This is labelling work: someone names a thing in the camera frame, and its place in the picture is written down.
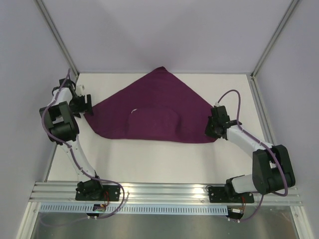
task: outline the gray wall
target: gray wall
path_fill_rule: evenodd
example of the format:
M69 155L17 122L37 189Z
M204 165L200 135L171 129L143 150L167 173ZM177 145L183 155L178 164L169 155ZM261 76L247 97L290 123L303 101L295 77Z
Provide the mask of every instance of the gray wall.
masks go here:
M52 143L38 109L67 64L33 0L0 1L0 237L14 238Z
M80 72L250 73L291 0L44 0Z
M318 11L318 0L300 3L257 79L277 142L290 152L315 235L319 235Z

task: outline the purple cable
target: purple cable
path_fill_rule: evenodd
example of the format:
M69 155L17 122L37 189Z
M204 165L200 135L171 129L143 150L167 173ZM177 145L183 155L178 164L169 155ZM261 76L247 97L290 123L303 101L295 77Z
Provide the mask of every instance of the purple cable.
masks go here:
M45 115L47 114L49 108L50 108L53 104L56 103L56 100L58 99L58 96L59 96L59 94L60 94L60 91L62 90L62 88L63 88L63 86L64 86L66 80L70 77L70 71L71 71L71 69L68 70L68 73L67 73L67 75L66 75L64 81L62 82L62 84L61 84L61 86L60 86L60 88L59 88L57 94L55 95L54 100L53 100L53 101L45 108L45 110L43 111L42 118L41 118L42 127L43 127L44 131L48 134L48 136L50 136L52 139L54 139L54 140L56 140L56 141L58 141L58 142L60 142L60 143L65 144L65 145L69 148L70 153L71 153L71 156L72 156L72 158L73 158L73 161L74 161L75 165L78 167L78 169L79 169L85 176L87 176L87 177L90 178L90 179L96 180L96 181L116 184L116 185L118 185L118 186L122 189L122 191L123 191L123 198L122 198L122 201L121 201L121 203L119 204L119 206L118 206L114 211L112 211L111 213L109 213L109 214L107 214L107 215L105 215L105 216L98 217L97 219L109 218L109 217L113 216L113 215L121 208L122 204L124 203L125 191L124 191L123 186L122 186L120 183L118 183L118 182L115 182L115 181L112 181L112 180L106 180L106 179L95 178L95 177L92 177L91 175L87 174L84 170L82 170L82 168L80 167L80 165L79 165L78 162L76 161L75 155L74 155L74 153L73 153L72 146L69 145L67 142L65 142L65 141L63 141L63 140L61 140L61 139L55 137L54 135L52 135L51 132L46 128L45 123L44 123L44 117L45 117Z
M236 117L236 121L237 121L237 126L238 128L244 132L246 135L248 135L251 139L253 139L254 141L256 141L257 143L259 143L261 146L263 146L269 153L270 155L272 156L273 160L275 161L276 165L277 165L277 168L279 170L279 173L281 175L281 178L283 180L283 183L284 183L284 188L285 188L285 192L283 194L281 193L277 193L277 192L274 192L273 194L276 194L278 196L282 196L282 197L285 197L288 195L288 185L287 185L287 181L286 181L286 178L285 178L285 175L284 175L284 172L283 172L283 169L281 168L280 166L280 163L278 161L278 159L276 158L275 154L271 151L271 149L266 145L264 144L262 141L260 141L258 138L256 138L255 136L253 136L251 133L249 133L248 131L244 130L243 127L239 124L239 112L240 112L240 105L241 105L241 97L240 97L240 93L238 90L229 90L227 91L224 95L222 95L222 97L218 100L218 103L224 98L225 95L227 95L228 93L230 92L236 92L237 95L238 95L238 110L237 110L237 117ZM241 222L245 222L245 221L248 221L249 219L253 218L256 213L259 211L260 209L260 206L263 202L263 199L264 199L264 195L261 196L261 199L260 199L260 202L256 208L256 210L254 211L254 213L252 215L250 215L249 217L245 218L245 219L242 219L240 220Z

